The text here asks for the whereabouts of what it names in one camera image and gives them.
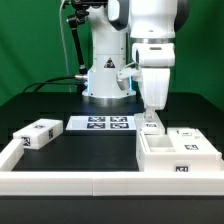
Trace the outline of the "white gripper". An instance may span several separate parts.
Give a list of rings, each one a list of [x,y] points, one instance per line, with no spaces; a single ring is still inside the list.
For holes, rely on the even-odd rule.
[[[153,121],[155,110],[165,107],[170,68],[175,65],[173,43],[132,45],[132,59],[138,65],[140,93],[146,107],[145,120]]]

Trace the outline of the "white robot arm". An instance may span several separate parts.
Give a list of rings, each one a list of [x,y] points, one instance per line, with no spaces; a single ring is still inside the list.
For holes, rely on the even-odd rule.
[[[189,0],[106,0],[90,7],[93,64],[83,96],[95,102],[121,101],[134,94],[143,100],[142,118],[151,121],[165,107],[175,33],[189,17]]]

